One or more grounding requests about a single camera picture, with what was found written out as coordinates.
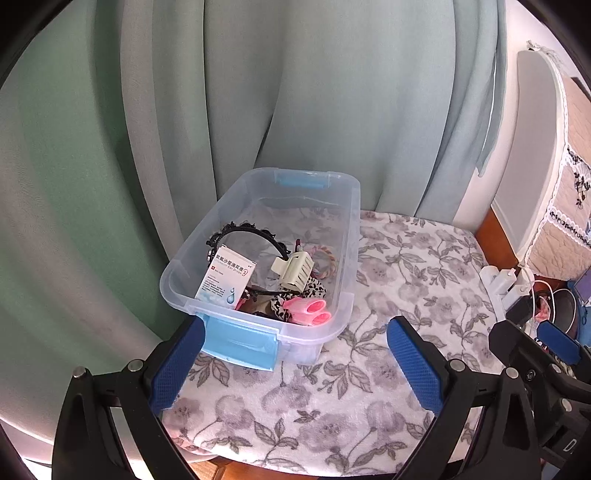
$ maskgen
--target blue handle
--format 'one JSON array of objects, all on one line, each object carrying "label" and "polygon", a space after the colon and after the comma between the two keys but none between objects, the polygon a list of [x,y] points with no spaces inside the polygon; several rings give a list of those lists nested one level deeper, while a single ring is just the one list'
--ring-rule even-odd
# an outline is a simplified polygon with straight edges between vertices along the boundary
[{"label": "blue handle", "polygon": [[282,187],[305,189],[326,189],[330,187],[328,175],[318,175],[311,171],[281,171],[275,173],[275,181]]},{"label": "blue handle", "polygon": [[207,328],[205,353],[243,367],[273,370],[279,345],[276,334],[224,318],[205,315],[203,321]]}]

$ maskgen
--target blue gripper pad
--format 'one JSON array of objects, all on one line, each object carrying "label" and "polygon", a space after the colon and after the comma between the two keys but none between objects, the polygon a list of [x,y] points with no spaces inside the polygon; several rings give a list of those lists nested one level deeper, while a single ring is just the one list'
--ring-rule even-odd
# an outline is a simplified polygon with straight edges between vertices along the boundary
[{"label": "blue gripper pad", "polygon": [[548,320],[538,325],[536,336],[565,364],[576,365],[581,360],[579,344]]},{"label": "blue gripper pad", "polygon": [[193,317],[193,323],[164,360],[152,380],[149,404],[154,415],[173,406],[204,342],[205,325],[199,317]]},{"label": "blue gripper pad", "polygon": [[438,416],[443,408],[439,376],[396,318],[388,323],[386,337],[419,403],[425,410],[431,410]]}]

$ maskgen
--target white power strip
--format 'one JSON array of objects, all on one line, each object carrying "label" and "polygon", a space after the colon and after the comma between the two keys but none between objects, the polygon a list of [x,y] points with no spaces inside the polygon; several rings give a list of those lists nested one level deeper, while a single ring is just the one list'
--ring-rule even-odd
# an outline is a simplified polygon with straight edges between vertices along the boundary
[{"label": "white power strip", "polygon": [[529,268],[522,268],[516,277],[514,268],[499,271],[494,265],[487,265],[480,270],[480,279],[491,300],[497,322],[506,320],[507,310],[520,297],[526,296],[534,284],[534,274]]}]

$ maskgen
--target metal screw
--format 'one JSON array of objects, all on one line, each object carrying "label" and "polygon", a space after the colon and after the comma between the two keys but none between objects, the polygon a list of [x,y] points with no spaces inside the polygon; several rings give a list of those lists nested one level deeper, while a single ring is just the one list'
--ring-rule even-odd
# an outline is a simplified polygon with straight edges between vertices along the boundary
[{"label": "metal screw", "polygon": [[456,372],[463,372],[466,368],[464,362],[458,360],[457,358],[454,358],[451,362],[449,362],[449,366],[452,368],[452,370],[455,370]]},{"label": "metal screw", "polygon": [[144,366],[144,362],[140,359],[136,359],[136,360],[132,360],[131,362],[129,362],[127,364],[127,370],[129,370],[130,372],[137,372],[139,370],[142,370],[143,366]]},{"label": "metal screw", "polygon": [[84,374],[86,373],[86,368],[78,366],[74,369],[74,371],[72,372],[72,376],[74,378],[81,378],[84,377]]},{"label": "metal screw", "polygon": [[560,403],[562,403],[562,406],[564,407],[564,409],[567,412],[573,411],[573,406],[570,404],[570,402],[566,398],[563,398],[562,400],[560,400]]},{"label": "metal screw", "polygon": [[507,370],[505,370],[505,373],[509,378],[517,378],[519,376],[519,372],[513,367],[509,367]]}]

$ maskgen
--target light green curtain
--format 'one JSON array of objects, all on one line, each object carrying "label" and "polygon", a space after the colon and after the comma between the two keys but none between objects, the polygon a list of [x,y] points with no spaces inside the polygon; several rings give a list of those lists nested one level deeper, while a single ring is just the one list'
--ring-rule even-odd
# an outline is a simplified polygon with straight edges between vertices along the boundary
[{"label": "light green curtain", "polygon": [[50,441],[75,365],[169,337],[160,274],[253,167],[344,171],[364,208],[450,220],[496,138],[499,11],[74,0],[0,89],[0,418]]},{"label": "light green curtain", "polygon": [[126,132],[121,7],[72,2],[0,89],[0,417],[47,441],[76,365],[121,369],[181,321]]}]

